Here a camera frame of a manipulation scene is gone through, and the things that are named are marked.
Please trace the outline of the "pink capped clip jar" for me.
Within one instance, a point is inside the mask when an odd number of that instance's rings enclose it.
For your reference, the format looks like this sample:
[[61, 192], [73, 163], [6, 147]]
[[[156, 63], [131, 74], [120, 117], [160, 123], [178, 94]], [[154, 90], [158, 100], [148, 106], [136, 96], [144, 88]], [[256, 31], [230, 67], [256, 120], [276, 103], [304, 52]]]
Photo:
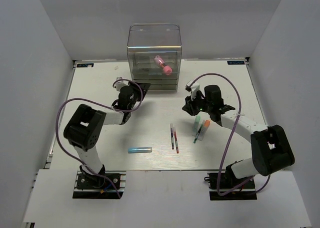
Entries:
[[172, 68], [169, 65], [167, 65], [159, 55], [156, 55], [153, 60], [155, 64], [162, 69], [165, 75], [171, 75], [173, 71]]

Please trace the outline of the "clear plastic drawer organizer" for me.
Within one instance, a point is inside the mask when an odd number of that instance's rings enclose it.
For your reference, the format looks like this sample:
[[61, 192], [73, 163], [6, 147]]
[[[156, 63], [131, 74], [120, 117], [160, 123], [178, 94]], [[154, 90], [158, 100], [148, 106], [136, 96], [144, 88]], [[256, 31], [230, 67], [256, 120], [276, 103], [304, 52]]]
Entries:
[[[150, 90], [176, 91], [182, 60], [180, 27], [170, 23], [137, 23], [130, 27], [127, 59], [132, 80], [150, 83]], [[172, 68], [165, 75], [155, 62], [159, 55]]]

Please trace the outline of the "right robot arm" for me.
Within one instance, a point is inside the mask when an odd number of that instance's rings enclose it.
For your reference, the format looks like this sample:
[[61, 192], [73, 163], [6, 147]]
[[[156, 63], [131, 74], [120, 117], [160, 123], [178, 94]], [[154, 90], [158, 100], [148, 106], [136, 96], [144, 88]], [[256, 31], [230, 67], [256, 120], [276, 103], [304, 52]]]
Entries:
[[217, 85], [208, 85], [204, 92], [198, 84], [187, 85], [190, 96], [185, 98], [183, 111], [195, 116], [200, 112], [210, 119], [246, 139], [251, 145], [251, 157], [228, 165], [225, 169], [226, 183], [236, 188], [245, 178], [255, 175], [268, 176], [295, 163], [295, 157], [284, 129], [280, 125], [259, 124], [236, 109], [226, 105]]

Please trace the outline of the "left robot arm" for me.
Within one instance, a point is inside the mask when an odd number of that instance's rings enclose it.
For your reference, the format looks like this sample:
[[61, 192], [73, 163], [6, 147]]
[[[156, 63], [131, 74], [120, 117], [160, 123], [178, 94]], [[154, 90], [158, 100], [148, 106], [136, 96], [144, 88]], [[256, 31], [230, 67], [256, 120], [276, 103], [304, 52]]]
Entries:
[[109, 112], [95, 110], [81, 104], [67, 123], [63, 136], [74, 147], [81, 162], [80, 170], [89, 175], [88, 181], [99, 188], [105, 184], [105, 167], [99, 159], [96, 149], [101, 130], [106, 125], [123, 125], [136, 111], [145, 98], [151, 84], [136, 83], [118, 77], [113, 83], [118, 91], [118, 99], [110, 107]]

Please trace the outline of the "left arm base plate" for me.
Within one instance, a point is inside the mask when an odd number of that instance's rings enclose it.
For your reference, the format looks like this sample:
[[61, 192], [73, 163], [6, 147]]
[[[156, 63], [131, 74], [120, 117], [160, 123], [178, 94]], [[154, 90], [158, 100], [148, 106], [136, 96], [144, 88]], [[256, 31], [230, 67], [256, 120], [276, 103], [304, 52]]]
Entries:
[[110, 181], [104, 178], [99, 180], [99, 183], [85, 176], [81, 171], [77, 172], [73, 199], [92, 199], [92, 200], [119, 200], [126, 186], [126, 172], [125, 171], [111, 171], [105, 172], [118, 190], [119, 196]]

